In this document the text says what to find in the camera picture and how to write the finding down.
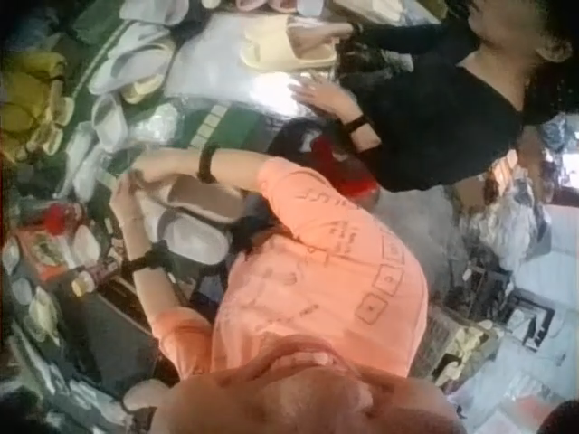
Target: pink t-shirt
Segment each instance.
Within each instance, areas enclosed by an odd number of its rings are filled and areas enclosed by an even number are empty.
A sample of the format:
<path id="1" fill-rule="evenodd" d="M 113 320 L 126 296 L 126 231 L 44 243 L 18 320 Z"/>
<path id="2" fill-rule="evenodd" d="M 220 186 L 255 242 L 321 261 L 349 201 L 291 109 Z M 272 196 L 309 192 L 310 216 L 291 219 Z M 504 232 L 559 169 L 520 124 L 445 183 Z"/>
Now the pink t-shirt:
<path id="1" fill-rule="evenodd" d="M 238 367 L 280 336 L 313 335 L 346 359 L 406 376 L 426 325 L 418 261 L 318 173 L 280 158 L 259 174 L 287 229 L 235 261 L 213 329 L 180 307 L 152 322 L 182 378 Z"/>

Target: hand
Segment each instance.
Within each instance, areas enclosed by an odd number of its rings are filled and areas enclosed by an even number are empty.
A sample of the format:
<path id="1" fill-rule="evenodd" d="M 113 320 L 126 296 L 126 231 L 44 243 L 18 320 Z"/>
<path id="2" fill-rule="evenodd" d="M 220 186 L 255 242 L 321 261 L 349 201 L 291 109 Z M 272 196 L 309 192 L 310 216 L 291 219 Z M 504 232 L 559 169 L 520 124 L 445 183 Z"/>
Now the hand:
<path id="1" fill-rule="evenodd" d="M 344 122 L 361 115 L 360 107 L 345 90 L 319 74 L 312 73 L 312 79 L 298 80 L 299 85 L 289 85 L 296 101 L 335 115 Z"/>
<path id="2" fill-rule="evenodd" d="M 288 37 L 293 51 L 299 57 L 324 43 L 332 42 L 334 35 L 330 25 L 321 25 L 319 27 L 290 27 Z"/>
<path id="3" fill-rule="evenodd" d="M 118 179 L 115 190 L 110 197 L 110 209 L 114 212 L 121 227 L 125 223 L 139 219 L 142 216 L 142 211 L 135 195 L 136 190 L 134 175 L 126 173 Z"/>
<path id="4" fill-rule="evenodd" d="M 135 182 L 144 188 L 147 184 L 160 183 L 171 176 L 179 175 L 180 163 L 186 152 L 188 151 L 182 149 L 159 149 L 139 156 L 132 166 Z M 194 173 L 197 167 L 190 169 Z"/>

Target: black shirt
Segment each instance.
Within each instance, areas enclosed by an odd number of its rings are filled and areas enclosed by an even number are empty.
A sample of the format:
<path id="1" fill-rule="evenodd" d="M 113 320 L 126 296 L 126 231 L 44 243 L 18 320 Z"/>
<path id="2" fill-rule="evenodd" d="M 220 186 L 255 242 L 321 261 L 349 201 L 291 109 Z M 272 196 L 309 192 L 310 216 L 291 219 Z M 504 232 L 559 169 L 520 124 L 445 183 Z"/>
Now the black shirt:
<path id="1" fill-rule="evenodd" d="M 457 66 L 478 47 L 466 24 L 363 26 L 358 42 L 414 57 L 414 70 L 371 88 L 345 79 L 381 138 L 359 154 L 387 190 L 426 190 L 484 173 L 515 145 L 522 114 Z"/>

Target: black bracelet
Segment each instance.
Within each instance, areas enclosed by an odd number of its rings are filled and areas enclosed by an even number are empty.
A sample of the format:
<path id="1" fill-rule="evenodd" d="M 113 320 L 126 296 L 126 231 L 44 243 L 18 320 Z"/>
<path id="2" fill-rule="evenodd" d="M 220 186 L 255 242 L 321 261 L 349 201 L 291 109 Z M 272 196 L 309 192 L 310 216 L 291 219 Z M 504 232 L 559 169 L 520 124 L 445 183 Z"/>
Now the black bracelet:
<path id="1" fill-rule="evenodd" d="M 211 161 L 213 160 L 215 151 L 219 146 L 215 143 L 208 143 L 201 150 L 199 156 L 199 171 L 197 178 L 205 184 L 212 184 L 216 181 L 215 177 L 211 175 Z"/>
<path id="2" fill-rule="evenodd" d="M 350 135 L 356 132 L 356 130 L 358 130 L 360 127 L 364 126 L 367 123 L 368 118 L 365 115 L 361 115 L 358 118 L 344 124 L 344 131 L 346 131 L 346 133 Z"/>
<path id="3" fill-rule="evenodd" d="M 153 245 L 151 250 L 145 253 L 140 258 L 130 260 L 123 264 L 123 269 L 133 274 L 142 269 L 162 269 L 165 266 L 165 261 L 161 250 L 164 242 L 159 242 L 159 245 Z"/>

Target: black strap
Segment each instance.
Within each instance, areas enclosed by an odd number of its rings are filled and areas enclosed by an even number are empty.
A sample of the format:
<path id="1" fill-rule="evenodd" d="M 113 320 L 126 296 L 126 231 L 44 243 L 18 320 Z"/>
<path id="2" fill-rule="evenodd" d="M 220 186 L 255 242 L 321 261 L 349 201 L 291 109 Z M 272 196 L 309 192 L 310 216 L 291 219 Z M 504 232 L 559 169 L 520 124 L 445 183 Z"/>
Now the black strap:
<path id="1" fill-rule="evenodd" d="M 165 257 L 163 256 L 164 242 L 160 241 L 151 250 L 140 258 L 130 260 L 123 264 L 123 269 L 129 273 L 135 273 L 141 269 L 163 269 L 165 267 Z"/>
<path id="2" fill-rule="evenodd" d="M 368 123 L 368 118 L 365 115 L 362 115 L 350 122 L 344 124 L 344 130 L 348 133 L 348 135 L 354 133 L 357 129 L 362 127 L 363 125 Z"/>
<path id="3" fill-rule="evenodd" d="M 215 143 L 208 143 L 201 150 L 201 155 L 199 156 L 199 172 L 197 172 L 197 178 L 199 181 L 206 184 L 214 183 L 215 177 L 211 175 L 211 161 L 213 160 L 215 151 L 219 146 Z"/>

